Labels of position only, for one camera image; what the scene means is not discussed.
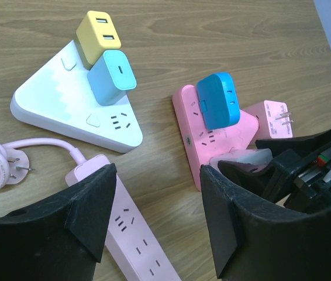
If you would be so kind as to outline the pink cube adapter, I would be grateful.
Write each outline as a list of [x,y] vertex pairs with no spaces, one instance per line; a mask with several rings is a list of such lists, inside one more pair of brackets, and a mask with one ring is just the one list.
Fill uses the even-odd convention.
[[251,145],[257,140],[292,138],[292,112],[285,102],[264,100],[243,109],[258,121],[258,131]]

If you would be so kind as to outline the white cube charger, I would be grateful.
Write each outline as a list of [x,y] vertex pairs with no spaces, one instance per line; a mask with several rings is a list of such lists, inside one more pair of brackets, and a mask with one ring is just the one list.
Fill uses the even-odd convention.
[[267,165],[273,159],[273,154],[270,149],[239,149],[231,150],[219,156],[214,156],[210,159],[209,164],[218,168],[218,162],[225,160],[228,162],[238,162],[251,165]]

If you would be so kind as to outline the white triangular power strip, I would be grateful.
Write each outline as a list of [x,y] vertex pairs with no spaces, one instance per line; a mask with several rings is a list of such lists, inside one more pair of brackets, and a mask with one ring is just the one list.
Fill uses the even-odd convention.
[[70,41],[14,92],[12,115],[116,152],[138,147],[143,134],[128,97],[113,105],[99,105],[87,74],[74,41]]

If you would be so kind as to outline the yellow usb charger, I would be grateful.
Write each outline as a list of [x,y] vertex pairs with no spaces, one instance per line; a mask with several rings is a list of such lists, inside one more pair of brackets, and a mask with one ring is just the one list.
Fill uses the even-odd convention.
[[106,50],[122,44],[107,12],[88,11],[75,32],[77,49],[84,67],[90,70]]

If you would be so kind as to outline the teal usb charger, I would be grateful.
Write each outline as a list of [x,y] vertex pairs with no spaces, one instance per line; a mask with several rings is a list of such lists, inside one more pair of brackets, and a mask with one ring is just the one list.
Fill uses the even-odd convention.
[[87,79],[99,105],[113,105],[137,87],[137,80],[124,52],[106,50],[88,71]]

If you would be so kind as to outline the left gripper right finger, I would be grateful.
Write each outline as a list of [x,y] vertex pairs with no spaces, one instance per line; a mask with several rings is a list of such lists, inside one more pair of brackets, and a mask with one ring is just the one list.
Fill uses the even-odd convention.
[[331,207],[289,210],[210,166],[201,193],[219,280],[331,280]]

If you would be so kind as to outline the pink long power strip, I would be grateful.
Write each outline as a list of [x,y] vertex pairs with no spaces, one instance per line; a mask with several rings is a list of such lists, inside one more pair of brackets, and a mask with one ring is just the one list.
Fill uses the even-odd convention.
[[127,280],[180,280],[118,177],[105,246]]

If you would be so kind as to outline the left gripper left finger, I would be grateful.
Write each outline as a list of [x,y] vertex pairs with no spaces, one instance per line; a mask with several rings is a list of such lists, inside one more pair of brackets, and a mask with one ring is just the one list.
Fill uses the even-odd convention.
[[102,260],[116,166],[0,217],[0,280],[92,280]]

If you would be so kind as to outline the pink triangular power strip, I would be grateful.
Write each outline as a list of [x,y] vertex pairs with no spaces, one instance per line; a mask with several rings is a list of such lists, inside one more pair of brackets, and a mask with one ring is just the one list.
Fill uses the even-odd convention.
[[172,97],[189,166],[197,190],[200,168],[211,158],[231,150],[246,149],[258,131],[256,117],[240,111],[240,120],[227,128],[208,130],[199,107],[196,87],[185,85]]

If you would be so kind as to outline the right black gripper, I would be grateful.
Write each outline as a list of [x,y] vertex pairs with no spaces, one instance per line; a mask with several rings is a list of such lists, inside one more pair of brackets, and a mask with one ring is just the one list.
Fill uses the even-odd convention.
[[331,207],[331,129],[309,136],[257,140],[255,146],[271,150],[269,164],[221,160],[217,170],[270,202],[284,199],[284,207],[295,211],[311,214]]

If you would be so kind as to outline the blue plug adapter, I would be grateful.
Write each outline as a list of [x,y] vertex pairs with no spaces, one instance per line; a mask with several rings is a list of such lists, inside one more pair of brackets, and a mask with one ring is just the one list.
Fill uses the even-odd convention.
[[208,130],[226,128],[239,122],[239,102],[233,78],[229,73],[214,73],[199,80],[196,90]]

